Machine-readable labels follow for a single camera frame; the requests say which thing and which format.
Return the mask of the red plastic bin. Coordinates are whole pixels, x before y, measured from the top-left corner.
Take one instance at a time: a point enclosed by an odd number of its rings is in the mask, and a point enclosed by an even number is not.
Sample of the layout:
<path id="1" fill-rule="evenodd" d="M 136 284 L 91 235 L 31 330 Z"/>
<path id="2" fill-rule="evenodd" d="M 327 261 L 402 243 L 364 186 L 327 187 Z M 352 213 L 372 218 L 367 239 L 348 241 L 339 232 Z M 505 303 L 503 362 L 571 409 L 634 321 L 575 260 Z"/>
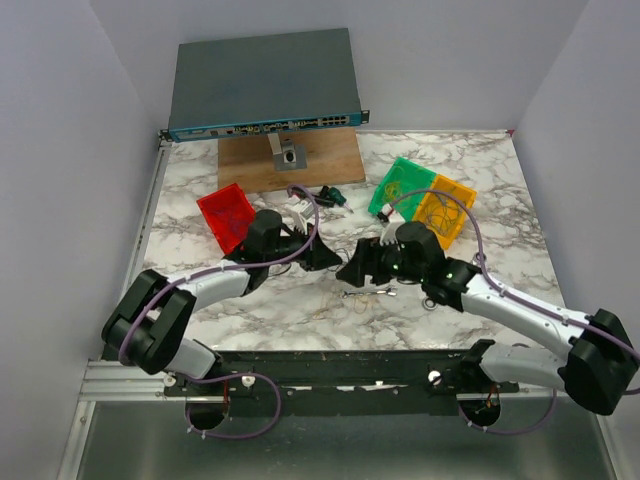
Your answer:
<path id="1" fill-rule="evenodd" d="M 237 183 L 201 197 L 196 203 L 224 254 L 244 241 L 256 211 Z"/>

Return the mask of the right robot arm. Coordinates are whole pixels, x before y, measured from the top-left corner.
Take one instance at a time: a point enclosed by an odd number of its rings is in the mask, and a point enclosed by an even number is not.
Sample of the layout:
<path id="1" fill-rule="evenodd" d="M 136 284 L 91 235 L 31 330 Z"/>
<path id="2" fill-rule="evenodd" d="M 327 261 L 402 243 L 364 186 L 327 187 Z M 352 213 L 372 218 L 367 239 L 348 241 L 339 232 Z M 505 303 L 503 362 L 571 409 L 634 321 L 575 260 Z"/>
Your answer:
<path id="1" fill-rule="evenodd" d="M 535 342 L 522 352 L 493 343 L 464 362 L 460 379 L 474 392 L 494 382 L 545 386 L 592 413 L 610 415 L 639 370 L 615 314 L 557 307 L 509 287 L 480 266 L 447 256 L 435 234 L 418 222 L 399 226 L 390 243 L 359 240 L 336 277 L 353 287 L 393 279 L 416 283 L 438 305 L 495 321 Z"/>

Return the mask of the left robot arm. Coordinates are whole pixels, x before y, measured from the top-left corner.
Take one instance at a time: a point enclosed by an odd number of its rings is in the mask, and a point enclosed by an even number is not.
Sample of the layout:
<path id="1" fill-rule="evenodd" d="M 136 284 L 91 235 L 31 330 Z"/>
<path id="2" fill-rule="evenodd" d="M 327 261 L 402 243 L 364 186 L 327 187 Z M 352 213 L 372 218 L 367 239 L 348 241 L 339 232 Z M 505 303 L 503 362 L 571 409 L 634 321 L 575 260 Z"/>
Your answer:
<path id="1" fill-rule="evenodd" d="M 101 339 L 124 365 L 150 375 L 185 375 L 197 393 L 212 394 L 221 385 L 222 372 L 213 350 L 184 337 L 191 315 L 252 293 L 272 266 L 291 262 L 318 271 L 339 266 L 342 259 L 313 224 L 291 230 L 278 212 L 261 210 L 245 239 L 218 265 L 174 280 L 152 269 L 140 273 L 104 325 Z"/>

